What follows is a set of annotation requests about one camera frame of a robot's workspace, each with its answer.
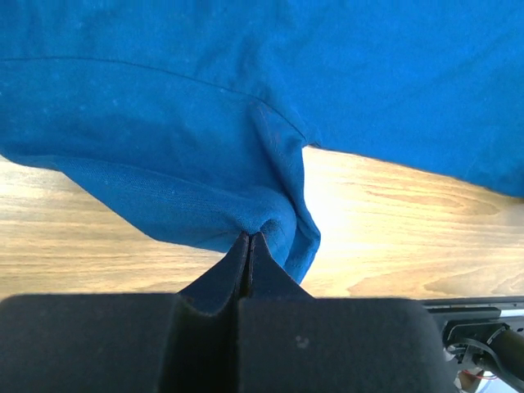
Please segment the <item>dark blue t shirt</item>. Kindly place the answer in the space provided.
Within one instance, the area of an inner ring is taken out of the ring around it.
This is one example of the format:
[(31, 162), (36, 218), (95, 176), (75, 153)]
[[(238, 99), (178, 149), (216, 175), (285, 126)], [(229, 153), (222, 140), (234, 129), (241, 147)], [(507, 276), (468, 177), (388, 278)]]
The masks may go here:
[(523, 194), (520, 1), (4, 1), (1, 153), (146, 235), (320, 244), (313, 145)]

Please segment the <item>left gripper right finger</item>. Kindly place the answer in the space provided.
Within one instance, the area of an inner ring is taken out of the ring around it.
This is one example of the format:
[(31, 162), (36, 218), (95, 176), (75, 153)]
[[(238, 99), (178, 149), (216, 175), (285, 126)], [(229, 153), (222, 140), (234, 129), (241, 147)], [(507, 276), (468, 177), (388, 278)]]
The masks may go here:
[(251, 239), (238, 303), (240, 392), (451, 392), (434, 318), (415, 300), (315, 298)]

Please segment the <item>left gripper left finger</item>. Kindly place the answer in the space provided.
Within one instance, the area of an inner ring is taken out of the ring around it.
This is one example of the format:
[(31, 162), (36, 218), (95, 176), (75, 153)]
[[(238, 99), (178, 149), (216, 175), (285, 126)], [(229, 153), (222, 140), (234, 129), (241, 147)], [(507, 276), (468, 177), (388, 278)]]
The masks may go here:
[(31, 294), (1, 303), (4, 392), (232, 392), (236, 306), (249, 255), (177, 293)]

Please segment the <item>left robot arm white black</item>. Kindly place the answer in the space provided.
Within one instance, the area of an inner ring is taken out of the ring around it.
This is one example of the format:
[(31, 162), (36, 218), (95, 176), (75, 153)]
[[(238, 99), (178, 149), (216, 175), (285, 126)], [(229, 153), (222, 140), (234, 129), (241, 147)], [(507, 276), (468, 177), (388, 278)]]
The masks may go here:
[(316, 298), (261, 233), (177, 293), (1, 303), (4, 392), (453, 392), (460, 371), (523, 389), (523, 299)]

